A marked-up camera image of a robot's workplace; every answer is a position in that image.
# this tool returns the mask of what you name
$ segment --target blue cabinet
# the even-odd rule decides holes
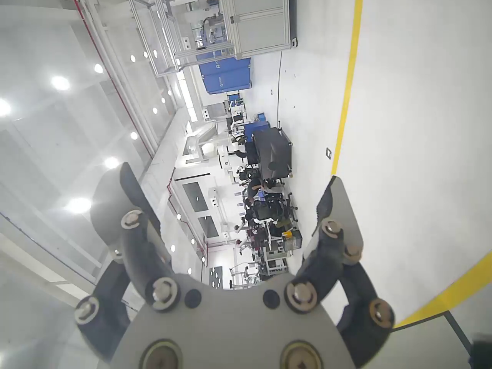
[[[221,56],[221,51],[197,55],[201,58]],[[218,59],[199,65],[203,84],[208,94],[225,93],[226,91],[243,90],[251,86],[249,70],[251,59],[235,58]]]

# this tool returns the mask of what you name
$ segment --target red pipe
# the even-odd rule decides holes
[[[135,124],[135,121],[133,121],[133,118],[131,117],[130,115],[130,111],[128,111],[128,107],[126,106],[125,102],[123,101],[123,98],[121,97],[121,94],[120,94],[120,91],[118,90],[118,88],[116,87],[116,83],[115,81],[113,80],[113,77],[111,76],[111,73],[108,71],[108,68],[106,67],[106,64],[104,63],[104,59],[102,58],[102,55],[101,55],[101,52],[99,51],[99,48],[97,47],[97,44],[92,36],[92,33],[91,33],[91,30],[89,29],[88,25],[87,25],[87,22],[86,22],[86,19],[84,18],[84,14],[82,13],[82,10],[80,9],[80,5],[79,5],[79,2],[77,0],[73,0],[73,2],[75,2],[75,6],[77,7],[77,11],[79,11],[79,14],[80,14],[80,18],[82,19],[82,22],[84,23],[84,25],[86,26],[86,30],[89,34],[89,37],[91,38],[91,41],[95,47],[95,50],[97,52],[97,54],[99,55],[99,58],[102,62],[102,65],[103,67],[106,69],[106,73],[108,74],[108,77],[109,79],[111,80],[111,83],[113,83],[113,87],[115,88],[116,90],[116,94],[118,95],[118,97],[120,98],[121,100],[121,103],[123,104],[123,107],[125,108],[126,110],[126,113],[128,114],[128,117],[130,118],[130,121],[131,123],[133,124],[133,126],[135,127],[136,130],[138,130],[137,128],[137,125]],[[152,155],[151,155],[151,151],[149,151],[149,148],[147,147],[147,145],[145,144],[144,140],[142,139],[142,143],[144,144],[145,146],[145,149],[147,150],[147,152],[149,153],[149,156],[152,158]]]
[[[171,197],[173,196],[173,192],[171,191],[171,181],[173,180],[173,176],[174,176],[175,171],[176,171],[176,168],[173,169],[173,172],[171,173],[171,177],[169,178],[169,183],[167,184],[167,191],[169,192],[169,198],[167,199],[167,201],[169,202],[169,204],[171,204],[171,207],[174,210],[174,214],[178,214],[178,212],[176,211],[176,208],[171,203]],[[202,246],[200,246],[200,242],[198,241],[198,239],[195,238],[195,234],[193,234],[193,231],[191,230],[191,227],[189,226],[189,224],[186,221],[183,221],[182,219],[180,219],[179,221],[181,221],[182,223],[185,223],[188,226],[188,229],[191,232],[193,239],[195,239],[196,244],[197,244],[198,248],[200,249],[200,252],[202,252],[202,255],[204,255],[203,248],[202,248]]]

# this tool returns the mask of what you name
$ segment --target epoxy floor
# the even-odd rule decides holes
[[[331,177],[354,1],[298,0],[299,47],[254,57],[244,92],[248,113],[274,125],[278,112],[294,144],[303,246]],[[397,321],[492,249],[490,1],[364,0],[337,174],[362,264]],[[300,255],[289,263],[295,271]],[[325,300],[335,321],[345,302],[341,288]]]

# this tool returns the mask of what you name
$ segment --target yellow floor line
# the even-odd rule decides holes
[[[345,93],[343,94],[343,104],[341,107],[340,124],[337,135],[337,144],[334,150],[332,174],[337,173],[338,162],[340,158],[341,141],[343,139],[343,131],[345,130],[345,122],[347,120],[348,103],[350,101],[350,93],[352,92],[352,81],[354,79],[355,61],[357,59],[357,48],[359,46],[359,33],[361,31],[362,18],[362,0],[355,0],[354,21],[352,24],[352,42],[350,44],[350,57],[348,59],[347,80],[345,83]]]
[[[396,328],[453,309],[489,283],[492,283],[492,252],[487,253],[484,258],[441,294],[396,325]]]
[[[335,146],[332,164],[333,175],[337,173],[343,132],[345,130],[347,120],[348,104],[350,102],[350,94],[352,92],[352,81],[354,79],[355,62],[357,60],[357,49],[359,46],[359,34],[361,30],[362,1],[363,0],[355,0],[354,20],[352,24],[352,42],[350,44],[347,79],[345,84],[345,93],[343,94],[337,144]],[[492,252],[487,254],[474,267],[472,267],[441,294],[399,323],[396,327],[408,325],[453,309],[489,283],[492,283]]]

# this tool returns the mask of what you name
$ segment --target cable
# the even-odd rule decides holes
[[[282,69],[282,51],[280,51],[280,61],[278,63],[278,84],[277,84],[277,128],[278,128],[278,102],[280,101],[280,70]]]

